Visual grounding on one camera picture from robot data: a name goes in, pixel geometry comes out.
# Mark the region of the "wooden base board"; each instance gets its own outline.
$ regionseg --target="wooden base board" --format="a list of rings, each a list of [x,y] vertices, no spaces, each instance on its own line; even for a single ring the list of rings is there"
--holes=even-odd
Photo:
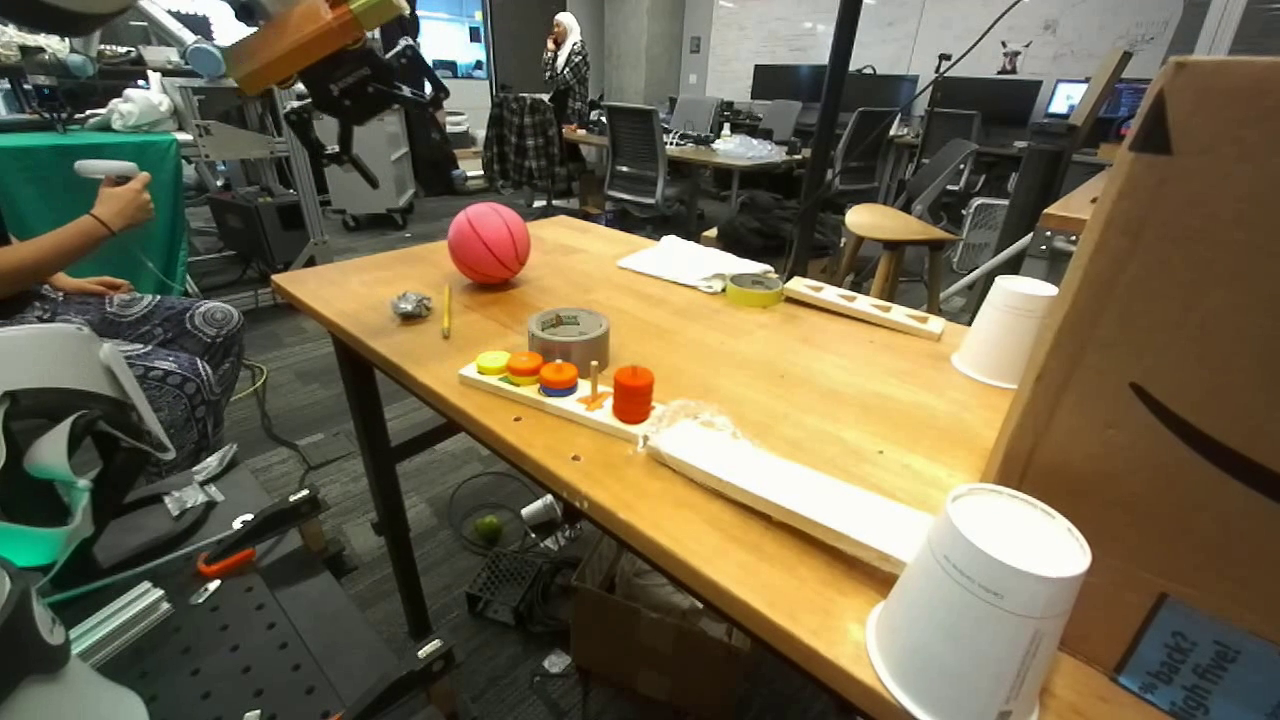
[[[791,278],[782,287],[782,295],[808,305],[817,305],[823,310],[927,340],[941,338],[942,331],[947,327],[947,322],[937,315],[809,278]]]
[[[581,423],[589,428],[595,428],[603,433],[608,433],[616,438],[622,438],[630,442],[640,442],[640,438],[649,430],[653,419],[658,416],[662,410],[662,405],[653,406],[653,414],[649,415],[649,420],[639,425],[628,425],[622,420],[613,416],[613,388],[600,386],[598,392],[609,393],[609,398],[603,404],[595,402],[595,410],[589,410],[586,402],[579,402],[581,398],[590,397],[591,383],[588,380],[579,380],[577,392],[570,397],[547,397],[543,395],[536,384],[531,386],[513,386],[508,382],[502,380],[502,375],[481,375],[476,370],[475,363],[471,363],[466,368],[458,370],[458,380],[465,386],[476,387],[494,395],[500,395],[503,397],[509,397],[516,402],[521,402],[530,407],[536,407],[544,413],[550,413],[566,420],[573,420],[575,423]]]
[[[580,402],[591,395],[588,382],[571,397],[547,397],[538,386],[481,375],[474,363],[458,370],[458,380],[628,442],[649,436],[654,457],[686,478],[893,575],[915,556],[932,521],[925,512],[694,421],[654,436],[662,405],[640,425],[614,418],[612,400],[589,410]]]

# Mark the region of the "green tablecloth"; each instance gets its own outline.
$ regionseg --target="green tablecloth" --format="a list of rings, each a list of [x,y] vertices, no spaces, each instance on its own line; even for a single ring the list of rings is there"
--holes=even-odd
[[[152,273],[131,245],[178,287],[187,270],[187,219],[182,193],[182,159],[169,133],[116,133],[73,129],[0,133],[0,214],[18,240],[49,232],[93,206],[99,182],[77,176],[76,160],[131,160],[151,173],[156,217],[122,232],[72,265],[77,277],[115,275],[141,292],[177,295]]]

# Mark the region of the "whiteboard wall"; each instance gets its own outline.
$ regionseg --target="whiteboard wall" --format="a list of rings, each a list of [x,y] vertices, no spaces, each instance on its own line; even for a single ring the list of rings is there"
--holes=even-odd
[[[756,64],[826,63],[838,0],[717,0],[707,95],[746,99]],[[933,77],[938,53],[959,56],[1009,0],[878,0],[863,6],[850,68]],[[1084,77],[1106,54],[1134,51],[1125,77],[1155,77],[1183,0],[1033,0],[997,26],[954,74],[995,74],[1002,40],[1030,42],[1029,77]]]

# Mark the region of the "white paper cup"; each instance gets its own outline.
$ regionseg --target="white paper cup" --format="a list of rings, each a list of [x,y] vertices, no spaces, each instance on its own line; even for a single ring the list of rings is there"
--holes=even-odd
[[[561,519],[561,505],[549,493],[530,502],[520,510],[526,528]]]
[[[996,387],[1018,387],[1057,287],[1023,275],[1000,275],[951,356],[957,370]]]
[[[1015,489],[961,486],[867,620],[884,687],[920,720],[1034,720],[1093,555]]]

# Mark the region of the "pencil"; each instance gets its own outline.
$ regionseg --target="pencil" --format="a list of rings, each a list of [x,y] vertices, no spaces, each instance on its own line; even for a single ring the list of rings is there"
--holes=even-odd
[[[445,283],[444,286],[444,320],[440,324],[440,337],[449,340],[449,316],[452,315],[453,306],[453,287]]]

